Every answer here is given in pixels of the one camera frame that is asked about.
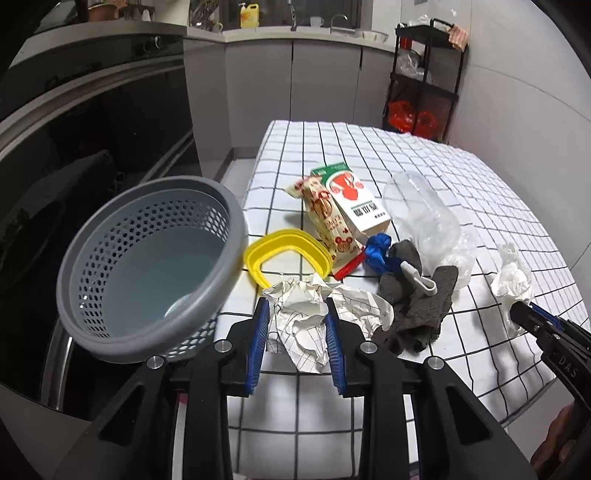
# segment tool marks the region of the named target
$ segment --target yellow plastic bowl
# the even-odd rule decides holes
[[[261,272],[261,265],[281,252],[293,250],[304,257],[322,278],[326,278],[332,269],[332,257],[324,245],[313,236],[288,228],[265,235],[250,245],[244,252],[244,264],[252,278],[261,288],[271,284]]]

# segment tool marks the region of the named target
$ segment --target yellow container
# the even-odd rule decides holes
[[[330,274],[332,257],[318,240],[301,230],[292,228],[277,230],[257,240],[244,252],[244,264],[261,288],[271,286],[261,272],[261,265],[287,250],[298,252],[322,278],[326,278]]]
[[[240,9],[240,28],[256,28],[259,25],[259,6],[250,4]]]

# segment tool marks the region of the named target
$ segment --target gray plastic basket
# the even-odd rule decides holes
[[[109,362],[193,356],[213,340],[246,243],[238,201],[219,183],[168,177],[134,187],[70,244],[57,278],[61,321]]]

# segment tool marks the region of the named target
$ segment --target pink towel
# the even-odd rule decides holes
[[[464,51],[468,45],[468,33],[462,27],[454,25],[449,31],[449,43],[457,51]]]

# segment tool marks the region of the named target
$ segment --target silver screw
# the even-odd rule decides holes
[[[363,353],[375,353],[378,351],[378,346],[373,342],[363,342],[359,345],[359,349]]]
[[[164,365],[164,358],[159,355],[153,355],[146,360],[146,365],[152,370],[157,370]]]
[[[232,342],[230,340],[218,340],[213,347],[216,352],[226,353],[232,350]]]
[[[445,366],[445,362],[438,356],[430,356],[427,360],[427,365],[434,370],[441,370]]]

